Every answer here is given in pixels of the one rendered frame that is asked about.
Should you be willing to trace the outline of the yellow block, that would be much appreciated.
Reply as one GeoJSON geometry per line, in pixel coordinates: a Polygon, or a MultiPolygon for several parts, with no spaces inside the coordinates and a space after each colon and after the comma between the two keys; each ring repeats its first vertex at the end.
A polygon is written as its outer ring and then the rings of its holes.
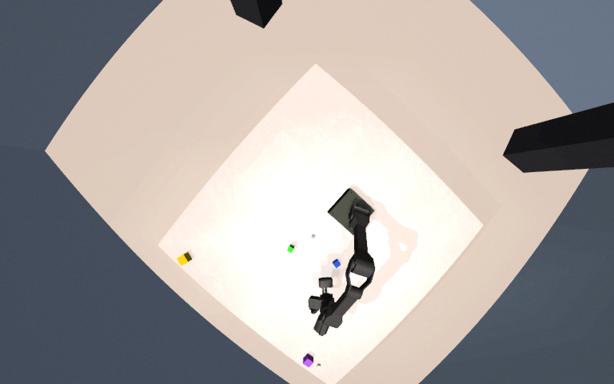
{"type": "Polygon", "coordinates": [[[177,260],[180,262],[180,264],[181,264],[181,266],[182,266],[182,265],[185,265],[185,264],[186,264],[188,261],[191,261],[191,260],[192,260],[192,258],[190,257],[189,252],[188,252],[188,253],[186,252],[186,253],[185,253],[185,254],[183,254],[182,256],[179,256],[179,257],[177,258],[177,260]]]}

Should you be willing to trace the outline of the small purple cube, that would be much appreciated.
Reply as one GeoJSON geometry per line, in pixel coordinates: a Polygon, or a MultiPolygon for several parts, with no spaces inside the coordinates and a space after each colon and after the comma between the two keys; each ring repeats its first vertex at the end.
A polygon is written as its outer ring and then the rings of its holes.
{"type": "Polygon", "coordinates": [[[303,364],[310,368],[310,366],[313,364],[313,357],[311,356],[311,354],[306,354],[303,357],[303,364]]]}

